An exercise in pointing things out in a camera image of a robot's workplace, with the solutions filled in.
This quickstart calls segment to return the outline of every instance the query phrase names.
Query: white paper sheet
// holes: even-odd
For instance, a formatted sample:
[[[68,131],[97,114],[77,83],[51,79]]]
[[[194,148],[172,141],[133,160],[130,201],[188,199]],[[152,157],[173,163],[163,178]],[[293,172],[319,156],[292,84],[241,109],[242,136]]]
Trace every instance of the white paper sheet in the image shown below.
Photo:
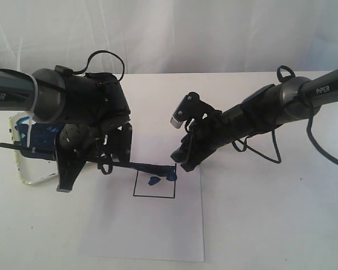
[[[132,161],[175,165],[170,153],[179,137],[134,135]],[[114,168],[97,180],[82,255],[157,260],[204,260],[203,217],[199,168],[186,173],[177,166],[176,183],[161,177],[149,186],[150,174]],[[165,196],[136,197],[135,194]]]

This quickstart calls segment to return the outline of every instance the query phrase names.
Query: white fabric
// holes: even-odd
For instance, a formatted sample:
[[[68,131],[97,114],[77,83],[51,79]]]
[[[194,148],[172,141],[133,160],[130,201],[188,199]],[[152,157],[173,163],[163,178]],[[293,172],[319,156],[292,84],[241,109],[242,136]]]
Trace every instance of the white fabric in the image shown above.
[[[338,1],[0,0],[0,68],[84,67],[94,50],[128,73],[338,68]],[[91,71],[121,72],[109,56]]]

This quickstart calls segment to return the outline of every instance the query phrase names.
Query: black square outline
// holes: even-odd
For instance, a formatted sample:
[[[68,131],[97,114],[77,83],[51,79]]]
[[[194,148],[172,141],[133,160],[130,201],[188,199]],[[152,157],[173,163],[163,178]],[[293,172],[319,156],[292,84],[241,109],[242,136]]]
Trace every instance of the black square outline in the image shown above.
[[[176,180],[174,181],[174,190],[173,190],[173,196],[151,196],[151,195],[137,195],[135,194],[136,191],[136,184],[137,184],[137,176],[139,175],[139,171],[136,171],[136,178],[135,178],[135,184],[134,184],[134,191],[133,191],[133,197],[146,197],[146,198],[161,198],[161,199],[175,199],[176,194]]]

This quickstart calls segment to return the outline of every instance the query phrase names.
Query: white table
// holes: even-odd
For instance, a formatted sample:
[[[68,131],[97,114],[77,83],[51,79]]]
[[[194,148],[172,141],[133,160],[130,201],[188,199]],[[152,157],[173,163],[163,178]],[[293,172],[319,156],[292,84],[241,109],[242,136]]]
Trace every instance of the white table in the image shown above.
[[[184,134],[169,119],[190,91],[226,110],[269,83],[277,83],[274,72],[138,74],[126,75],[122,87],[135,136]],[[0,142],[10,141],[11,115],[0,112]],[[56,192],[56,180],[27,186],[17,179],[13,153],[0,148],[0,269],[338,269],[338,166],[316,152],[305,126],[300,121],[278,129],[281,165],[231,146],[202,163],[204,263],[77,255],[92,176],[83,172],[71,193]],[[313,132],[338,156],[338,103],[322,108]],[[269,134],[250,144],[274,153]]]

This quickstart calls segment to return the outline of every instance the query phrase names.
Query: white backdrop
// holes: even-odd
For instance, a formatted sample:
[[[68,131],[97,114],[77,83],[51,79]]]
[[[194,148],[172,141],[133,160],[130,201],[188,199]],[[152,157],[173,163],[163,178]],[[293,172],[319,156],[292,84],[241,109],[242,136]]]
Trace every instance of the white backdrop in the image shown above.
[[[0,0],[0,68],[83,68],[94,50],[128,73],[338,68],[338,1]],[[91,71],[119,73],[99,56]]]

